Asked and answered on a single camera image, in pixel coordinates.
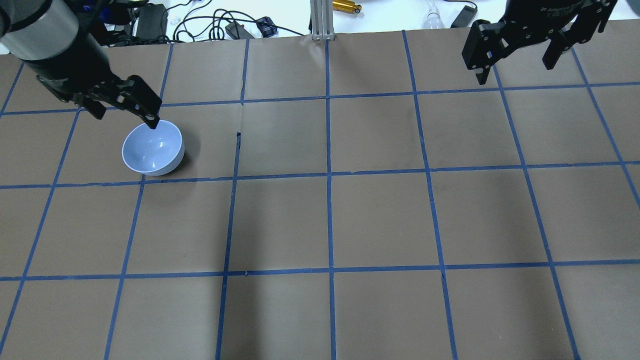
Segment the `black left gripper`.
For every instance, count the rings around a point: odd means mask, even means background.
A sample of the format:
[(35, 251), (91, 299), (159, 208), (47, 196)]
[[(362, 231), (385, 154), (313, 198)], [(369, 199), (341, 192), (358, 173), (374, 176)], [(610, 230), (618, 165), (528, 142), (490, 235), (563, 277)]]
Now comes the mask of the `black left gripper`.
[(75, 94), (75, 104), (98, 120), (106, 114), (105, 103), (134, 114), (151, 130), (160, 123), (162, 99), (139, 75), (131, 75), (126, 80), (116, 76)]

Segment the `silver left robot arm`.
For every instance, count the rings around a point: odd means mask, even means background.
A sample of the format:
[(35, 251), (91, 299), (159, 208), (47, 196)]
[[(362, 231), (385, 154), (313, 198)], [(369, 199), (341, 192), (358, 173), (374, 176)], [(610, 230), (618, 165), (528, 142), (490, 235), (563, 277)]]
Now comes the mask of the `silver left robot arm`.
[[(462, 48), (467, 69), (483, 85), (490, 68), (515, 50), (542, 43), (577, 14), (581, 0), (508, 0), (497, 23), (476, 20)], [(59, 101), (102, 119), (105, 104), (138, 116), (150, 129), (160, 121), (160, 96), (139, 75), (121, 79), (90, 32), (103, 5), (76, 13), (64, 0), (3, 0), (1, 43), (36, 73)]]

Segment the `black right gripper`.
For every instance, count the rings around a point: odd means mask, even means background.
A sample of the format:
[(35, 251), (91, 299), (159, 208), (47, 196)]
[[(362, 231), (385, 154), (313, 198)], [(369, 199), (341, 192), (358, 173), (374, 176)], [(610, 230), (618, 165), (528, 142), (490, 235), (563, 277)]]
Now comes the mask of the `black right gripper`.
[(508, 0), (499, 22), (471, 23), (462, 59), (478, 84), (485, 85), (498, 60), (549, 41), (542, 64), (553, 70), (572, 46), (588, 43), (605, 30), (616, 5), (615, 0)]

